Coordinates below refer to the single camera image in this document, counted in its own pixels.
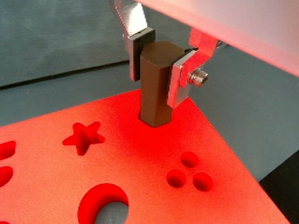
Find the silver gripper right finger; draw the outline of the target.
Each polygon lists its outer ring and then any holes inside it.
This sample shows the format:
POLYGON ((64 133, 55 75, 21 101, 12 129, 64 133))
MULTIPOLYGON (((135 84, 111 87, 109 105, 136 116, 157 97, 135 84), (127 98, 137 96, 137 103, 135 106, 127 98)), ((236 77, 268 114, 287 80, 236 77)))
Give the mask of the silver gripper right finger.
POLYGON ((189 45, 193 49, 172 64, 167 98, 171 108, 176 108, 188 97, 191 85, 200 87, 208 79, 201 66, 211 59, 217 42, 209 34, 195 28, 191 29, 189 45))

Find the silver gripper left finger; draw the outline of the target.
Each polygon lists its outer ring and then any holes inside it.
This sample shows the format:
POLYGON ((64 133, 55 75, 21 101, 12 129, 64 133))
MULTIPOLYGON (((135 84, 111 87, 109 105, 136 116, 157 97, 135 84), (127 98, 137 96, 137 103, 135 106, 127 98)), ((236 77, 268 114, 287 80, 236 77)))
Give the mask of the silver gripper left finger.
POLYGON ((113 0, 113 11, 123 30, 123 40, 129 59, 129 77, 140 80, 140 54, 155 41, 155 29, 148 27, 143 5, 127 0, 113 0))

